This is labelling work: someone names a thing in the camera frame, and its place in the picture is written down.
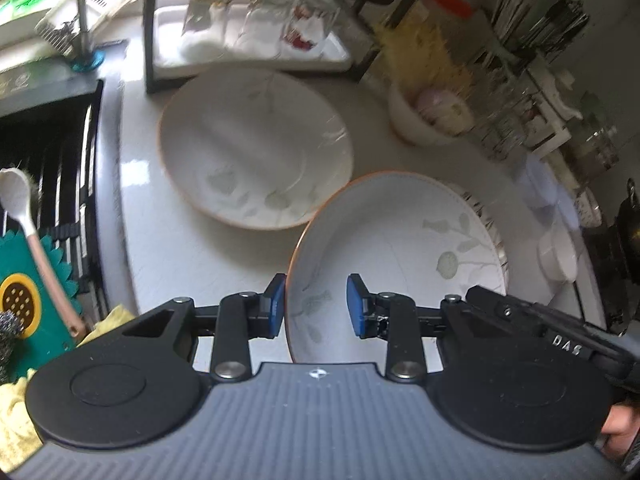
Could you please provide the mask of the person's right hand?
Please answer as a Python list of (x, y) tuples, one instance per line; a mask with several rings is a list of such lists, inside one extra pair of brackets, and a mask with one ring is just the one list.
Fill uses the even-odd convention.
[(603, 452), (613, 460), (624, 457), (639, 431), (639, 407), (631, 404), (615, 404), (606, 419), (601, 434), (606, 437)]

